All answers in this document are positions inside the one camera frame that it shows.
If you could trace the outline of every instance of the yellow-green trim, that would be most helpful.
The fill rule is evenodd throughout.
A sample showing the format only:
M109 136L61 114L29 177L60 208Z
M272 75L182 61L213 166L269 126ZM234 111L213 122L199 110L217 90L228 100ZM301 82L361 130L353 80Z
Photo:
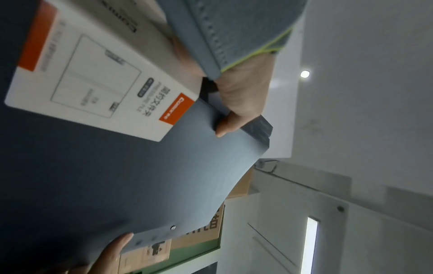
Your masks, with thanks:
M221 70L221 73L223 73L226 70L231 69L232 67L242 63L243 61L247 60L248 58L251 58L253 56L262 54L262 53L267 53L267 52L272 52L272 51L279 51L280 49L282 49L283 47L279 47L279 48L272 48L272 49L267 49L268 46L272 45L273 43L277 42L278 40L280 40L281 38L283 38L283 36L285 36L286 34L288 34L290 31L292 30L292 28L289 28L288 30L286 30L283 34L281 34L280 36L278 36L277 38L275 38L274 40L272 40L272 42L266 44L265 46L263 46L261 49L259 49L258 51L255 51L253 53L251 53L250 55L237 60L235 63L232 63L230 65L228 65L227 67L223 68Z

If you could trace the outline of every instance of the hand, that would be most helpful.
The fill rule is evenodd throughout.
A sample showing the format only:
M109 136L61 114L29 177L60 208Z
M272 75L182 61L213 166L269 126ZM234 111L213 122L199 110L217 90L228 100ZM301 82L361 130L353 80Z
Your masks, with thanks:
M111 270L115 265L116 258L124 246L132 239L133 233L121 235L109 243L99 255L99 258L92 265L83 266L69 270L68 274L111 274Z
M205 76L182 43L174 39L175 51L192 74ZM231 112L216 127L217 137L233 132L263 112L275 64L275 54L263 53L226 70L215 80L222 101Z

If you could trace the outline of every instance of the orange label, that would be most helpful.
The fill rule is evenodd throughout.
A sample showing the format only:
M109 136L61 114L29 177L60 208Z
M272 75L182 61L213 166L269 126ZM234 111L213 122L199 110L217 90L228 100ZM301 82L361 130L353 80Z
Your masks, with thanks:
M42 1L36 12L33 24L27 36L27 41L23 47L23 52L18 66L23 69L34 71L37 61L45 45L45 40L50 32L51 25L54 22L57 9Z
M191 98L181 93L159 120L170 125L175 125L193 104L194 101Z

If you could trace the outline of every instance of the ceiling light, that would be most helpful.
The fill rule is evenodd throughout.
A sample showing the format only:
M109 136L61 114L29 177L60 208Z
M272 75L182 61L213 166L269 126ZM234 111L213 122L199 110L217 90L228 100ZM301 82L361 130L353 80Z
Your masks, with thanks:
M310 76L310 72L308 70L304 70L303 72L301 72L302 78L308 78L308 76Z
M302 266L300 274L311 274L313 268L314 248L316 246L318 222L308 217L307 232L305 234L304 255L302 256Z

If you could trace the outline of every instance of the ceiling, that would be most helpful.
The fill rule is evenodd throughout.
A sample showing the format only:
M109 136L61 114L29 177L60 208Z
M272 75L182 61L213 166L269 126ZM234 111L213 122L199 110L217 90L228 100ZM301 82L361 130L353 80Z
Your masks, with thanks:
M433 195L433 2L311 0L292 158L380 202Z

